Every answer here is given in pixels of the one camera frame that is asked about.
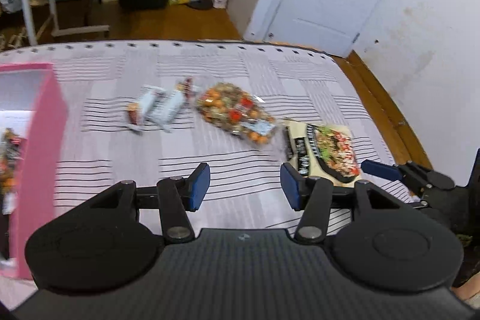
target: pink storage bin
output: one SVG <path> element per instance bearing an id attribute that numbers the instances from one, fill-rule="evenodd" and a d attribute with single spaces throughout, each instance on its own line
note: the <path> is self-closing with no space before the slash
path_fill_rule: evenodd
<path id="1" fill-rule="evenodd" d="M 10 215 L 12 267 L 0 274 L 32 279 L 25 261 L 30 235 L 54 218 L 55 174 L 67 121 L 67 105 L 49 63 L 0 65 L 0 110 L 32 111 L 15 167 L 16 208 Z"/>

